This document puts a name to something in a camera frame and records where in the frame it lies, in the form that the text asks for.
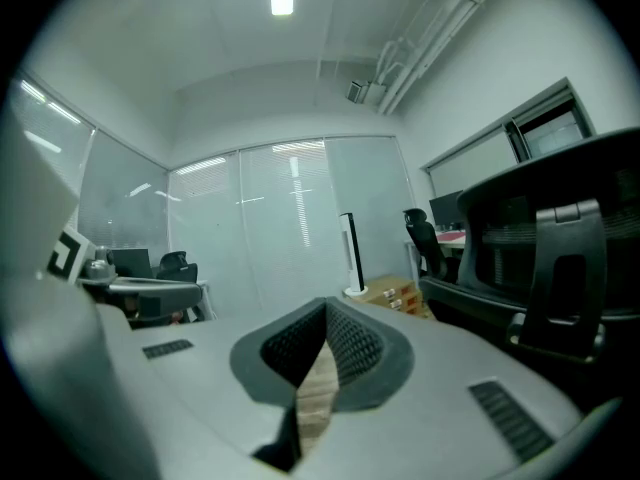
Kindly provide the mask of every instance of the glass wall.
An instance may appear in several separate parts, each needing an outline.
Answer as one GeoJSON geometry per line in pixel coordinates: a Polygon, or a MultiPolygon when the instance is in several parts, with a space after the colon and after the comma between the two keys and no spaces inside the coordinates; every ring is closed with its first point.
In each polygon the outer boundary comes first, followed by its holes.
{"type": "Polygon", "coordinates": [[[171,249],[186,251],[207,280],[219,317],[260,309],[244,238],[236,153],[178,169],[169,177],[171,249]]]}
{"type": "Polygon", "coordinates": [[[82,183],[78,231],[96,245],[168,252],[167,171],[105,133],[94,136],[82,183]]]}
{"type": "Polygon", "coordinates": [[[258,291],[288,312],[346,286],[346,256],[324,142],[240,153],[242,206],[258,291]]]}
{"type": "Polygon", "coordinates": [[[402,212],[413,201],[396,141],[349,138],[325,144],[338,212],[353,214],[364,278],[410,278],[402,212]]]}
{"type": "MultiPolygon", "coordinates": [[[[79,197],[93,126],[28,80],[12,82],[9,101],[27,140],[79,197]]],[[[69,224],[75,227],[76,220],[77,209],[69,224]]]]}
{"type": "Polygon", "coordinates": [[[216,313],[282,314],[348,284],[338,216],[354,214],[365,279],[410,276],[413,206],[395,139],[242,150],[170,175],[170,242],[198,263],[216,313]]]}

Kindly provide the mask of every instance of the white wall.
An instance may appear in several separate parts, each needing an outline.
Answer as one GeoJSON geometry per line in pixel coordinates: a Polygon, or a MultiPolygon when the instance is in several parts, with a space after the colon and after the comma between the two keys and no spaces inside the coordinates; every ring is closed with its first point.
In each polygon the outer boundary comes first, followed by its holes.
{"type": "Polygon", "coordinates": [[[640,125],[638,72],[589,0],[489,0],[407,94],[401,147],[414,193],[419,168],[567,77],[597,133],[640,125]]]}
{"type": "Polygon", "coordinates": [[[139,64],[96,65],[52,25],[38,38],[23,67],[98,126],[156,162],[169,163],[178,103],[154,88],[139,64]]]}
{"type": "Polygon", "coordinates": [[[398,117],[346,99],[354,78],[371,76],[370,66],[342,63],[322,70],[314,104],[315,62],[259,66],[224,75],[181,91],[171,165],[178,167],[216,153],[260,143],[325,134],[389,134],[402,129],[398,117]]]}

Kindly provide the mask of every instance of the vent slot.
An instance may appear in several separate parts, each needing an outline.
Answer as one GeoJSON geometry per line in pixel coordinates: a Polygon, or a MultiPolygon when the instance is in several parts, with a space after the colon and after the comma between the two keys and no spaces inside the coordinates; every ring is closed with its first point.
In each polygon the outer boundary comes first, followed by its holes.
{"type": "Polygon", "coordinates": [[[526,462],[553,444],[553,439],[496,381],[469,387],[496,429],[520,462],[526,462]]]}

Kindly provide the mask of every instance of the chair headrest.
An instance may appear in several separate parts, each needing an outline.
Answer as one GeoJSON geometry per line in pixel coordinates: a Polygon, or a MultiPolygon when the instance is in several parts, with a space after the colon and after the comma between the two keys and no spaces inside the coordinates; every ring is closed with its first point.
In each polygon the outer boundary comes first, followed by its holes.
{"type": "Polygon", "coordinates": [[[404,220],[407,224],[422,224],[427,221],[427,214],[420,208],[410,208],[402,213],[404,213],[404,220]]]}

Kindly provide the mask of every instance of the mesh panel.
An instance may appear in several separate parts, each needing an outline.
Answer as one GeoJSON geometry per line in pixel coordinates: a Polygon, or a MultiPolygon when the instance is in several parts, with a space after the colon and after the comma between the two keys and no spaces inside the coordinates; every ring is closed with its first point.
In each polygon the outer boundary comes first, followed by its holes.
{"type": "Polygon", "coordinates": [[[382,357],[382,340],[332,307],[327,308],[327,341],[338,367],[340,386],[367,373],[382,357]]]}
{"type": "Polygon", "coordinates": [[[269,338],[260,355],[272,370],[297,388],[313,365],[324,336],[325,314],[321,307],[269,338]]]}

